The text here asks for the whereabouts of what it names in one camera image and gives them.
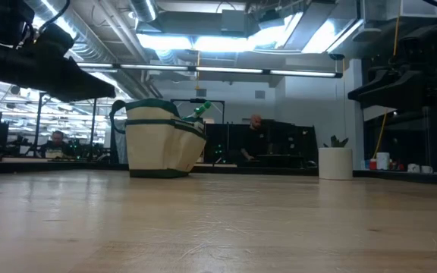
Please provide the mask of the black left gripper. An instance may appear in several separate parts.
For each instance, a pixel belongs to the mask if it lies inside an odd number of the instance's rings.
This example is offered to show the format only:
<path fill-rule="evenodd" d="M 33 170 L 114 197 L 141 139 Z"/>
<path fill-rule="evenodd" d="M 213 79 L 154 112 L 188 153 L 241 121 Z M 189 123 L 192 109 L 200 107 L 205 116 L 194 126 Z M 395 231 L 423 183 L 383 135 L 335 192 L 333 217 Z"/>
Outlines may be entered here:
<path fill-rule="evenodd" d="M 39 89 L 63 102 L 114 98 L 115 87 L 83 71 L 70 57 L 47 46 L 10 49 L 0 46 L 0 81 Z"/>

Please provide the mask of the green plastic spray bottle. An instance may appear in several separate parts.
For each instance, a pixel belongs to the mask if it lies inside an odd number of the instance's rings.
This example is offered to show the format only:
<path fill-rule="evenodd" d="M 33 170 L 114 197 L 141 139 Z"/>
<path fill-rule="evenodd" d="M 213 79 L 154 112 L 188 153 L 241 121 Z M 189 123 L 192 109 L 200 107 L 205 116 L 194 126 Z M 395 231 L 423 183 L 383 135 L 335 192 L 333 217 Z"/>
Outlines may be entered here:
<path fill-rule="evenodd" d="M 193 112 L 183 118 L 184 121 L 195 122 L 201 119 L 201 116 L 205 111 L 211 107 L 212 103 L 210 101 L 205 101 L 201 106 L 195 108 Z"/>

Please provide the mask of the beige green gardening bag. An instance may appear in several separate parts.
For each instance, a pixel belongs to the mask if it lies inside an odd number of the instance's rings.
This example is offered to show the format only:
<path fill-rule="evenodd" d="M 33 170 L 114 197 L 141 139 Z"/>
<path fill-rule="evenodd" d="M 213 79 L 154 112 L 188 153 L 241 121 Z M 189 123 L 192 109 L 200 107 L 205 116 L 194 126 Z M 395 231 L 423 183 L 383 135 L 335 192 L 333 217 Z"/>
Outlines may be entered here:
<path fill-rule="evenodd" d="M 125 135 L 131 177 L 186 177 L 206 145 L 202 116 L 184 121 L 173 102 L 118 100 L 109 118 L 112 128 Z"/>

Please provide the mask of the person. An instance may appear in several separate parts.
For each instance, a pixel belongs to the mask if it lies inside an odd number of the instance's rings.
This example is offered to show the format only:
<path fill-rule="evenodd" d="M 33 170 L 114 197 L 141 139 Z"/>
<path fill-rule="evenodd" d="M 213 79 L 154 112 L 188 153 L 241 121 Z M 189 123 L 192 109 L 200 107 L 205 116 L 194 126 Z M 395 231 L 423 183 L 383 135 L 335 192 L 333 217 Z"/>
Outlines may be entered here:
<path fill-rule="evenodd" d="M 250 117 L 250 124 L 241 144 L 241 154 L 247 161 L 254 161 L 257 155 L 266 154 L 267 136 L 262 121 L 260 115 Z"/>
<path fill-rule="evenodd" d="M 64 133 L 56 130 L 52 133 L 52 140 L 41 145 L 39 154 L 43 158 L 72 158 L 74 151 L 64 141 Z"/>

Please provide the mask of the white cup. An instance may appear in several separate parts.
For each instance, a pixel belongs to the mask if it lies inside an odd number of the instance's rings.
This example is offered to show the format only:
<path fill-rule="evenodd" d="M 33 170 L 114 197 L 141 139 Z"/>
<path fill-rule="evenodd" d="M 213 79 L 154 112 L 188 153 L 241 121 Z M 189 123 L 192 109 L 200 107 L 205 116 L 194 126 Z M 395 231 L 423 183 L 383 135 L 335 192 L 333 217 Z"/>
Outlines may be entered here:
<path fill-rule="evenodd" d="M 390 165 L 390 154 L 388 152 L 376 153 L 376 168 L 378 170 L 388 170 Z"/>

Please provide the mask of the long ceiling light strip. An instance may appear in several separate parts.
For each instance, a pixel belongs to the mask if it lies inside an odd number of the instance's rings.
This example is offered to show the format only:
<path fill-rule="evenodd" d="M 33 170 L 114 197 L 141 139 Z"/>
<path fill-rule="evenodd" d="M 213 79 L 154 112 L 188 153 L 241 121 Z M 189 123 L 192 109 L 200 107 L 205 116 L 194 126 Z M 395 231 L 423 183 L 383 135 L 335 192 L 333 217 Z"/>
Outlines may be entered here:
<path fill-rule="evenodd" d="M 81 68 L 120 69 L 120 70 L 147 70 L 147 71 L 174 71 L 174 72 L 213 72 L 227 74 L 255 74 L 286 77 L 320 77 L 341 78 L 343 73 L 330 71 L 302 71 L 279 70 L 239 67 L 210 67 L 196 65 L 161 65 L 161 64 L 117 64 L 117 63 L 90 63 L 77 62 Z"/>

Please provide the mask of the white ceiling air unit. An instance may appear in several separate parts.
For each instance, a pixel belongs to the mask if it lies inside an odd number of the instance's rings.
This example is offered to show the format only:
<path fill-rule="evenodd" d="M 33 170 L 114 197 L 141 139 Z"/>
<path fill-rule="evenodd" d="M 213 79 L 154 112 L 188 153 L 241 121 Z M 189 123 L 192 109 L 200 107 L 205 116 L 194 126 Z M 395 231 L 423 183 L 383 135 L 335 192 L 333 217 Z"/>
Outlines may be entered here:
<path fill-rule="evenodd" d="M 437 7 L 423 0 L 360 0 L 367 20 L 393 20 L 400 17 L 436 18 Z"/>

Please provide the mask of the succulent in white pot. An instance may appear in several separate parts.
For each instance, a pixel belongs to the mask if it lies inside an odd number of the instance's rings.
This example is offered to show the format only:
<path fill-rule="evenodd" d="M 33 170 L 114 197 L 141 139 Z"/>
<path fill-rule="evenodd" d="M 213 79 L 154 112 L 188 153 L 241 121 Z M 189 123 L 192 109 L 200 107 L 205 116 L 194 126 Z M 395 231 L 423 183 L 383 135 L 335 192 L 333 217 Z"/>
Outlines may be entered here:
<path fill-rule="evenodd" d="M 318 148 L 319 178 L 323 180 L 351 180 L 353 178 L 353 151 L 347 148 L 348 138 L 331 136 L 330 145 Z"/>

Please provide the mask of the black cabinet row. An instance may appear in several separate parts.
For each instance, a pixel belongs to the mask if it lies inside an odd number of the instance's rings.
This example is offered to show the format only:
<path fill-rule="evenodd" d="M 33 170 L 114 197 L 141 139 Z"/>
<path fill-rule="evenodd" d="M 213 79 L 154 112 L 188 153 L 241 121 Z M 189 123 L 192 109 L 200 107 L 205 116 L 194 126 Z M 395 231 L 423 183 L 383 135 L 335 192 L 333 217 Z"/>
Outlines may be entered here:
<path fill-rule="evenodd" d="M 249 124 L 207 124 L 207 142 L 203 161 L 208 164 L 232 164 L 244 168 L 316 168 L 318 144 L 314 127 L 265 119 L 266 154 L 247 161 L 241 154 L 241 144 Z"/>

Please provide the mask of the bright ceiling light panel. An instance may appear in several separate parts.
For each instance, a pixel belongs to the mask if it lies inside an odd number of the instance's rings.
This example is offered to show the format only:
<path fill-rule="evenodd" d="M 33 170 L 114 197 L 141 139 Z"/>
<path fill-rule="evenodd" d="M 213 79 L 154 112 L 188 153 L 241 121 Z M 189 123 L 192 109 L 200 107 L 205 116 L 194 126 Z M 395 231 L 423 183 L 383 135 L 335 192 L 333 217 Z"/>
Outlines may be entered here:
<path fill-rule="evenodd" d="M 137 34 L 137 38 L 143 47 L 157 51 L 195 49 L 202 52 L 251 52 L 286 49 L 292 44 L 293 32 L 299 27 L 302 17 L 301 12 L 289 15 L 283 20 L 282 25 L 267 27 L 247 38 L 140 33 Z M 302 54 L 331 53 L 362 24 L 362 19 L 351 20 L 343 29 L 339 30 L 334 21 L 328 19 L 299 51 Z"/>

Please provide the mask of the grey ceiling box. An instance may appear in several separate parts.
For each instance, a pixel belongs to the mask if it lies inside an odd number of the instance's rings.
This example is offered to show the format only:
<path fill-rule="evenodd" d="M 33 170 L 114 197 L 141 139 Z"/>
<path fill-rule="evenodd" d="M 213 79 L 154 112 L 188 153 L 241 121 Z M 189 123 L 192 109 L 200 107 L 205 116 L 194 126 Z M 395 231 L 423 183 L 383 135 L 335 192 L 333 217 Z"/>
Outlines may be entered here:
<path fill-rule="evenodd" d="M 246 29 L 246 16 L 243 11 L 222 10 L 223 33 L 243 33 Z"/>

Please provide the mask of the silver ventilation duct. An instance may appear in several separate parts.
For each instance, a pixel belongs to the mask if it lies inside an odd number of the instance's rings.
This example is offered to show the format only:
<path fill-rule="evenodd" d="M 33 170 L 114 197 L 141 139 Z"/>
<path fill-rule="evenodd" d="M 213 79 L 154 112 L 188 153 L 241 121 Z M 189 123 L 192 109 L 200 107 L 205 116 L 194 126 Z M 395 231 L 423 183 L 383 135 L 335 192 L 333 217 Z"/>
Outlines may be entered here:
<path fill-rule="evenodd" d="M 36 25 L 64 7 L 67 0 L 24 0 L 34 11 Z M 148 64 L 149 55 L 134 30 L 134 18 L 128 0 L 70 0 L 70 5 L 55 22 L 75 39 L 71 55 L 77 61 L 89 63 Z M 151 75 L 140 70 L 92 68 L 91 74 L 103 77 L 116 90 L 132 99 L 162 98 Z"/>

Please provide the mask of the black aluminium table frame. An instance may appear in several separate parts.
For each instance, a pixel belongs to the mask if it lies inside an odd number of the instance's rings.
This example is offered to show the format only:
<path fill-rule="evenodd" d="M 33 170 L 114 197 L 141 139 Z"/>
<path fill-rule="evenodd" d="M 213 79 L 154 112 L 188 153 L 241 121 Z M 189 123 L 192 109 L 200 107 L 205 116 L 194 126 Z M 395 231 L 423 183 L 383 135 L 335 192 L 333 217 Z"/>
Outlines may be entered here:
<path fill-rule="evenodd" d="M 0 162 L 0 174 L 24 173 L 37 171 L 99 170 L 126 171 L 128 166 L 121 164 L 102 164 L 90 162 Z M 283 176 L 316 176 L 313 169 L 296 168 L 243 168 L 196 166 L 193 173 L 201 174 L 263 174 Z M 354 177 L 368 177 L 385 180 L 401 180 L 420 184 L 437 185 L 437 174 L 421 174 L 400 171 L 354 171 Z"/>

